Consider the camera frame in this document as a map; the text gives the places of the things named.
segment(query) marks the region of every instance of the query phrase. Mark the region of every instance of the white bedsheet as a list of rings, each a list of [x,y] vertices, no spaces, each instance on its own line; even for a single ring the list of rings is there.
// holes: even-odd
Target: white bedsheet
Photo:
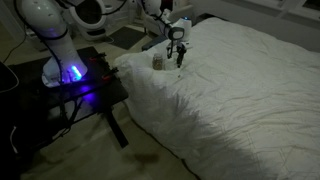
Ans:
[[[115,61],[136,122],[201,179],[319,179],[320,56],[215,18],[190,42],[181,70],[152,69],[168,41]]]

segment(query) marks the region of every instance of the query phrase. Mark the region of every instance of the black table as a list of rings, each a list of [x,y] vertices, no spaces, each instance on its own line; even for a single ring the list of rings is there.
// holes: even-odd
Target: black table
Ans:
[[[112,115],[112,106],[125,100],[127,91],[115,76],[107,80],[102,78],[111,70],[104,58],[92,58],[98,55],[93,47],[80,49],[78,53],[88,73],[80,82],[64,85],[63,98],[59,98],[59,87],[47,88],[41,81],[42,67],[49,58],[9,66],[20,81],[14,92],[14,118],[11,119],[16,127],[12,140],[19,153],[37,151],[51,144],[59,131],[96,113],[107,118],[122,148],[128,144]],[[63,103],[74,101],[75,104],[81,99],[86,104],[72,122],[61,118],[59,113],[57,116],[50,114],[53,109],[59,109],[62,99]]]

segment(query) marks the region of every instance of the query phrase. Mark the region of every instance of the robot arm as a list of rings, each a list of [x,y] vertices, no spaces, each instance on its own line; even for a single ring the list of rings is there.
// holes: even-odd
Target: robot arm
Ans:
[[[167,19],[167,16],[161,12],[161,0],[137,0],[138,4],[143,8],[144,12],[153,17],[159,24],[160,31],[168,39],[182,40],[185,36],[185,27],[190,24],[190,20],[181,18],[176,23],[172,24]]]

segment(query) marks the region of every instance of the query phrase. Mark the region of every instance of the floor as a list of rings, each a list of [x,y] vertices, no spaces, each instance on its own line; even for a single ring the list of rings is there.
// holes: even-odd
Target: floor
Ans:
[[[118,22],[108,30],[108,34],[122,26],[143,31],[143,28]],[[0,59],[17,42],[0,24]],[[80,35],[74,38],[77,49],[94,46],[98,52],[105,52],[107,60],[122,54],[140,52],[141,46],[152,39],[145,36],[130,50],[123,50],[105,42],[85,41]],[[49,56],[47,51],[39,52],[24,43],[7,61],[7,64],[23,63]],[[69,134],[36,153],[33,162],[27,166],[22,180],[194,180],[181,160],[162,147],[155,139],[139,128],[131,119],[125,105],[115,106],[114,115],[129,141],[129,146],[121,149],[106,120],[98,115],[76,124]]]

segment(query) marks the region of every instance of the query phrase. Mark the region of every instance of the white comforter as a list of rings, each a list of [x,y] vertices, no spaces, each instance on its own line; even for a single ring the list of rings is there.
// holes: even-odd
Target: white comforter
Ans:
[[[152,69],[168,41],[115,61],[136,122],[201,179],[319,179],[320,56],[215,18],[190,42],[181,70]]]

